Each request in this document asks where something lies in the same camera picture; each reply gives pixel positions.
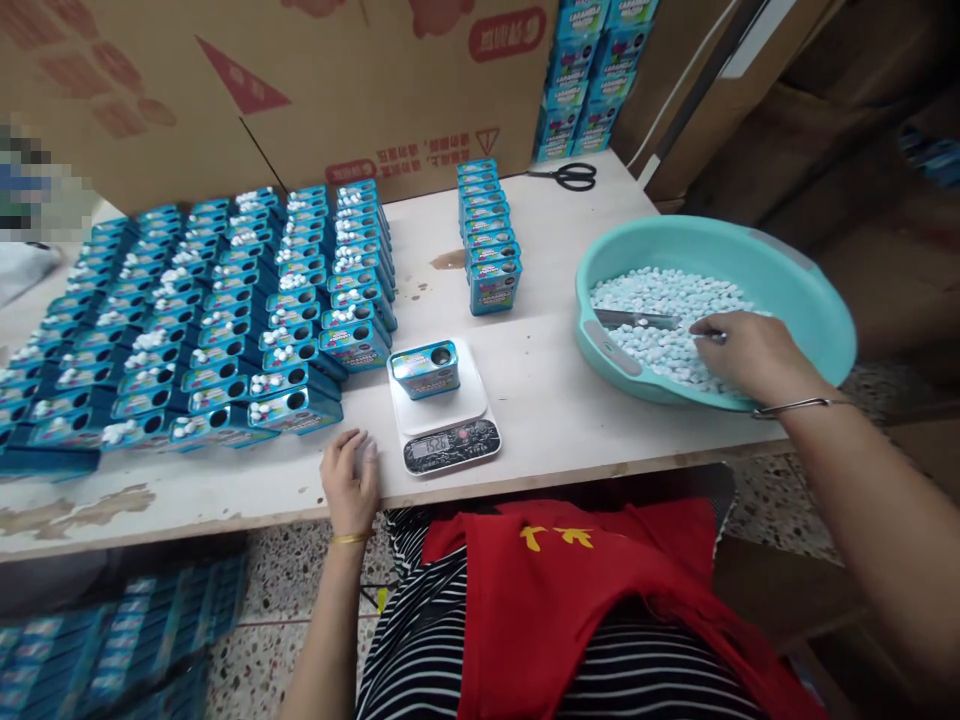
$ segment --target finger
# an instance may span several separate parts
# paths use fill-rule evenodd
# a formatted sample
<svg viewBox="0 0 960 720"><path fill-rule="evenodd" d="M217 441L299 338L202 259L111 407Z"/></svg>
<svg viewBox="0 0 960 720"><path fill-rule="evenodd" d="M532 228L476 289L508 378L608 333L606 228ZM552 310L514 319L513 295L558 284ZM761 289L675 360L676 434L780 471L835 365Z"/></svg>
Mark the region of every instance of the finger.
<svg viewBox="0 0 960 720"><path fill-rule="evenodd" d="M367 449L363 451L363 470L360 473L360 490L368 494L376 492L377 478L380 474L380 465L377 459L377 441L371 440Z"/></svg>
<svg viewBox="0 0 960 720"><path fill-rule="evenodd" d="M354 437L358 432L360 432L358 428L353 428L352 430L344 430L342 433L340 433L339 435L337 435L337 437L333 439L332 443L330 443L330 449L340 450L344 445L347 444L350 438Z"/></svg>
<svg viewBox="0 0 960 720"><path fill-rule="evenodd" d="M703 358L703 362L710 369L717 367L723 353L723 345L710 338L696 338L693 344L697 346L697 352Z"/></svg>
<svg viewBox="0 0 960 720"><path fill-rule="evenodd" d="M356 436L359 432L360 430L353 428L352 430L344 430L337 435L333 441L327 445L327 449L323 453L323 461L336 465L340 457L340 450L350 441L350 438Z"/></svg>
<svg viewBox="0 0 960 720"><path fill-rule="evenodd" d="M343 446L343 450L340 451L340 458L337 460L337 467L347 473L350 477L353 477L353 463L354 458L357 456L357 448L363 444L363 441L367 439L367 431L363 430L356 435L353 435L347 444Z"/></svg>
<svg viewBox="0 0 960 720"><path fill-rule="evenodd" d="M736 323L736 313L714 313L690 326L692 335L715 335L730 332Z"/></svg>

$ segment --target striped shirt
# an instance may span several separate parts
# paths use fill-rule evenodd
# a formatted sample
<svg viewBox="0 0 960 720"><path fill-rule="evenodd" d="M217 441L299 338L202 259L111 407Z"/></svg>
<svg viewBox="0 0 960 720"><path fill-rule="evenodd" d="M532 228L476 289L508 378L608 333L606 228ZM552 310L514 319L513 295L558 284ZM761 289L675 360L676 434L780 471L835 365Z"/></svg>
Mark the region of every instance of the striped shirt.
<svg viewBox="0 0 960 720"><path fill-rule="evenodd" d="M420 566L427 525L388 516L402 573L363 670L356 717L456 717L467 619L467 549ZM638 599L597 629L557 717L724 718L765 713L699 637L650 616Z"/></svg>

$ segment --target scale display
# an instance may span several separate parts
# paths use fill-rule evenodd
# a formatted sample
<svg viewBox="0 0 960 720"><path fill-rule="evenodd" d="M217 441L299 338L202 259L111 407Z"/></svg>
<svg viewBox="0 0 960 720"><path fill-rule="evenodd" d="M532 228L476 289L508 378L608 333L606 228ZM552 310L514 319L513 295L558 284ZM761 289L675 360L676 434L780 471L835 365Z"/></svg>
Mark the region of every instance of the scale display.
<svg viewBox="0 0 960 720"><path fill-rule="evenodd" d="M479 460L500 449L500 433L480 418L411 440L403 446L403 462L413 475L424 475Z"/></svg>

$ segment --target metal scoop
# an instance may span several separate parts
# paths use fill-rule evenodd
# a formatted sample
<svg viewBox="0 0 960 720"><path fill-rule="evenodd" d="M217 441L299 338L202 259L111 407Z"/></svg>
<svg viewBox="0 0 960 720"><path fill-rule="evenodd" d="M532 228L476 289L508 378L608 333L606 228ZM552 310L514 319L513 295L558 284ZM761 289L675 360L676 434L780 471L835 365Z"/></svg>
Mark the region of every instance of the metal scoop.
<svg viewBox="0 0 960 720"><path fill-rule="evenodd" d="M631 327L652 327L658 330L676 330L680 327L678 315L658 315L656 313L631 313L625 310L601 310L594 308L597 320L607 328L618 328L621 325Z"/></svg>

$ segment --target stain on table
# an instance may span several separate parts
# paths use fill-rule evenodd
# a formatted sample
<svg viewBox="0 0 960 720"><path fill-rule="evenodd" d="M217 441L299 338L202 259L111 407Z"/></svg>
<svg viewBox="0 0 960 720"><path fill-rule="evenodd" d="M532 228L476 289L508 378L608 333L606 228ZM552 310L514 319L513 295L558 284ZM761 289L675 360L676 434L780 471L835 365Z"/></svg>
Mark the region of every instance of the stain on table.
<svg viewBox="0 0 960 720"><path fill-rule="evenodd" d="M443 255L437 255L437 257L430 261L430 264L433 265L437 270L462 270L465 262L465 254L466 251L462 249L451 250Z"/></svg>
<svg viewBox="0 0 960 720"><path fill-rule="evenodd" d="M67 531L74 527L107 525L122 512L144 512L156 499L156 494L141 484L104 495L93 505L80 509L62 498L21 512L0 508L0 535L33 533L36 540L65 540Z"/></svg>

